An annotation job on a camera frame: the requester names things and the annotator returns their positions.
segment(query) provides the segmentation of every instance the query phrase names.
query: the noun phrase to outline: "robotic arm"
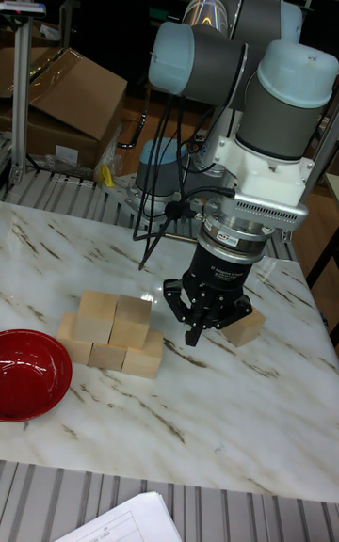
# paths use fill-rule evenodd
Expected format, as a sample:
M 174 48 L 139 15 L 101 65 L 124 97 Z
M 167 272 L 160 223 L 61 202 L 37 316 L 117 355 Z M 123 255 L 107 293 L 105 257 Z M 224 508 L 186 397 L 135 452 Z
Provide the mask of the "robotic arm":
M 229 189 L 207 201 L 182 279 L 164 282 L 169 306 L 191 327 L 188 345 L 251 312 L 243 293 L 251 266 L 275 229 L 293 231 L 307 215 L 299 202 L 313 162 L 302 155 L 338 62 L 298 44 L 300 29 L 299 8 L 283 1 L 193 0 L 182 24 L 165 23 L 157 34 L 151 82 L 217 108 L 190 166 L 202 174 L 188 174 L 186 188 L 200 178 Z

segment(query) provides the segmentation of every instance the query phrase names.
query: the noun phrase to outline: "floor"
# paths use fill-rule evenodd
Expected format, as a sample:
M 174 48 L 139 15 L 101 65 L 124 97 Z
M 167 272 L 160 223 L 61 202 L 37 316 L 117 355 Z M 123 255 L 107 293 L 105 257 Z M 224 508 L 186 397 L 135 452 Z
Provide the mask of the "floor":
M 137 146 L 132 150 L 117 150 L 122 158 L 120 174 L 137 171 L 138 160 L 144 143 L 153 138 L 158 119 L 164 107 L 164 95 L 152 93 L 147 119 Z M 123 111 L 121 142 L 129 142 L 137 128 L 138 115 L 142 111 L 141 98 L 127 97 Z M 182 137 L 189 138 L 206 105 L 187 102 L 183 117 Z M 169 119 L 166 136 L 176 130 L 177 109 L 174 108 Z M 339 209 L 331 192 L 325 187 L 317 187 L 307 200 L 310 213 L 305 223 L 293 235 L 293 246 L 305 276 L 308 275 L 321 251 L 330 240 L 339 223 Z M 339 313 L 339 273 L 334 260 L 327 266 L 315 284 L 312 293 L 318 308 L 326 315 L 329 331 L 338 322 Z

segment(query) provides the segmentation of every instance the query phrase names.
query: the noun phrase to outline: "marble table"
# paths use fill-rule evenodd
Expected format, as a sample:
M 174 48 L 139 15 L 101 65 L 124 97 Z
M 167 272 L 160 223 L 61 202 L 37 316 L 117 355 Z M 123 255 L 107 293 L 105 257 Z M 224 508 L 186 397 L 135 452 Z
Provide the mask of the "marble table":
M 266 317 L 235 349 L 196 348 L 162 297 L 194 246 L 163 240 L 143 272 L 131 231 L 0 205 L 1 328 L 56 335 L 86 288 L 151 299 L 164 331 L 156 380 L 73 366 L 48 414 L 0 423 L 0 458 L 179 484 L 339 501 L 339 363 L 297 263 L 264 258 L 247 281 Z

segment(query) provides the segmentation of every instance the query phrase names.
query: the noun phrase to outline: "wooden block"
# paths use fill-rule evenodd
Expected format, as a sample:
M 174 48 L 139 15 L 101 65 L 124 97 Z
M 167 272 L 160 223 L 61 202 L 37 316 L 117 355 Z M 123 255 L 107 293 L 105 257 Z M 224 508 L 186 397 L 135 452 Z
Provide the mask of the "wooden block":
M 151 301 L 121 295 L 109 343 L 118 347 L 141 349 L 150 326 L 151 307 Z
M 126 356 L 124 347 L 94 344 L 90 352 L 89 366 L 109 371 L 120 371 Z
M 258 337 L 265 320 L 265 316 L 253 308 L 251 314 L 232 325 L 228 325 L 221 332 L 235 347 L 241 347 L 241 345 L 252 342 L 253 339 Z
M 116 295 L 99 291 L 84 291 L 73 338 L 79 342 L 108 343 L 116 308 Z
M 64 346 L 72 362 L 76 362 L 77 364 L 88 364 L 92 344 L 87 342 L 76 342 L 73 339 L 75 323 L 76 314 L 65 312 L 56 334 L 56 339 Z
M 142 350 L 127 350 L 121 372 L 155 379 L 162 359 L 163 341 L 163 333 L 149 330 Z
M 86 289 L 81 296 L 78 316 L 100 318 L 113 322 L 117 308 L 117 299 L 117 296 L 114 294 L 103 294 L 101 291 Z

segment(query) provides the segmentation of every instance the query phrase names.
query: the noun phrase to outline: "white paper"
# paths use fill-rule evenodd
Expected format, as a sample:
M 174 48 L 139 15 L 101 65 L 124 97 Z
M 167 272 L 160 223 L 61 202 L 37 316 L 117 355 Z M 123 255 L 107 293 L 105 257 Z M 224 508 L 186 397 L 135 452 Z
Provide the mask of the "white paper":
M 139 494 L 55 542 L 182 542 L 160 494 Z

